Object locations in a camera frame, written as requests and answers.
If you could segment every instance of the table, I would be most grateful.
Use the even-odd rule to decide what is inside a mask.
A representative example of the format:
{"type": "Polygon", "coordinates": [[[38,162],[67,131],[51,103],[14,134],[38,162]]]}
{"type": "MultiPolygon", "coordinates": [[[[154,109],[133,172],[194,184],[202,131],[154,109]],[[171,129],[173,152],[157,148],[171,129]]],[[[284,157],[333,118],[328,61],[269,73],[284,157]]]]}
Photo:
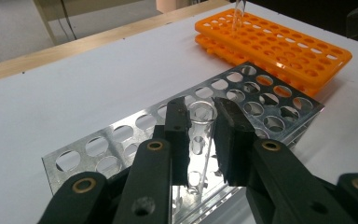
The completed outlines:
{"type": "MultiPolygon", "coordinates": [[[[194,23],[233,7],[224,4],[212,1],[205,12],[201,5],[184,9],[187,19],[181,21],[183,15],[174,13],[169,22],[143,21],[150,27],[140,25],[141,33],[123,27],[120,37],[114,37],[118,31],[102,33],[0,64],[0,223],[36,223],[41,217],[51,198],[43,156],[228,70],[229,64],[194,42],[194,23]]],[[[358,173],[358,42],[250,3],[246,9],[352,53],[316,96],[325,110],[295,153],[332,183],[343,173],[358,173]]],[[[242,199],[243,192],[236,194],[204,222],[254,222],[242,199]]]]}

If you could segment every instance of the table surface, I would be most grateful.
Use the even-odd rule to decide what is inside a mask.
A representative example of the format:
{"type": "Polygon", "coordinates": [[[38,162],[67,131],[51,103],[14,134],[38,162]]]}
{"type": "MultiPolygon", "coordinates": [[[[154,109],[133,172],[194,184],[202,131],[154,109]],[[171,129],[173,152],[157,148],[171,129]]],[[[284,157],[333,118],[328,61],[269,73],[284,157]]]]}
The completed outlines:
{"type": "MultiPolygon", "coordinates": [[[[102,44],[78,40],[85,49],[72,49],[76,43],[56,47],[68,50],[58,55],[47,49],[43,62],[38,60],[45,56],[36,53],[0,64],[0,223],[36,223],[41,217],[51,199],[43,156],[228,70],[229,64],[194,42],[194,23],[233,7],[224,4],[212,1],[205,12],[184,13],[181,21],[158,19],[156,28],[140,28],[144,32],[137,35],[102,37],[102,44]]],[[[246,10],[352,53],[315,97],[325,110],[294,152],[332,183],[341,174],[358,173],[358,42],[251,3],[246,10]]],[[[234,197],[205,222],[252,223],[243,206],[234,206],[242,198],[234,197]]]]}

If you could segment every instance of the white tabletop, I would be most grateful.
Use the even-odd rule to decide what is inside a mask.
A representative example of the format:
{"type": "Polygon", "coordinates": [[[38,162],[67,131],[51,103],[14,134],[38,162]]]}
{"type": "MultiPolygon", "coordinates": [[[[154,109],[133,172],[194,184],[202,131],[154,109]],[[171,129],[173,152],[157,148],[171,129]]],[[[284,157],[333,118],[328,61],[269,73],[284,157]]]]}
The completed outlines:
{"type": "MultiPolygon", "coordinates": [[[[52,196],[43,156],[228,70],[195,43],[194,23],[230,7],[1,79],[0,223],[36,223],[43,214],[52,196]]],[[[325,110],[295,153],[333,183],[341,174],[358,173],[358,42],[251,3],[246,9],[352,53],[316,96],[325,110]]]]}

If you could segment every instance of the metal plate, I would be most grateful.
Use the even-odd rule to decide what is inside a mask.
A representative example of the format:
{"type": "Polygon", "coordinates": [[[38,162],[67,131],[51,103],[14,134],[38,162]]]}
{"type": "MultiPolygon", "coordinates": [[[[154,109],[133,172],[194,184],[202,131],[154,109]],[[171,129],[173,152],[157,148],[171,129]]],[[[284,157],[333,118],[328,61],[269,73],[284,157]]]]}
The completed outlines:
{"type": "MultiPolygon", "coordinates": [[[[166,104],[180,96],[186,97],[186,105],[196,101],[213,103],[211,97],[216,96],[231,99],[259,137],[279,140],[289,147],[298,142],[324,108],[261,68],[243,63],[45,156],[42,160],[53,194],[74,174],[98,171],[111,177],[131,166],[137,146],[151,137],[155,124],[164,124],[166,104]]],[[[238,191],[223,183],[214,147],[205,177],[207,184],[200,196],[189,194],[183,187],[173,188],[173,222],[201,220],[217,203],[238,191]]]]}

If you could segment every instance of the transparent glass tube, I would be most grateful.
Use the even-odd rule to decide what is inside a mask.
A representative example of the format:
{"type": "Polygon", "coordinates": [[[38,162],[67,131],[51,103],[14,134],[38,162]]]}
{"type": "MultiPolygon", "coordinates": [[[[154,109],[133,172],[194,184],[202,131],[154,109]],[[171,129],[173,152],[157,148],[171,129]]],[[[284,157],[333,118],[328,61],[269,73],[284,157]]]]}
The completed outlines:
{"type": "Polygon", "coordinates": [[[209,102],[197,101],[188,106],[191,128],[190,164],[188,165],[188,189],[193,195],[201,195],[207,184],[206,168],[213,139],[213,126],[217,117],[216,108],[209,102]]]}

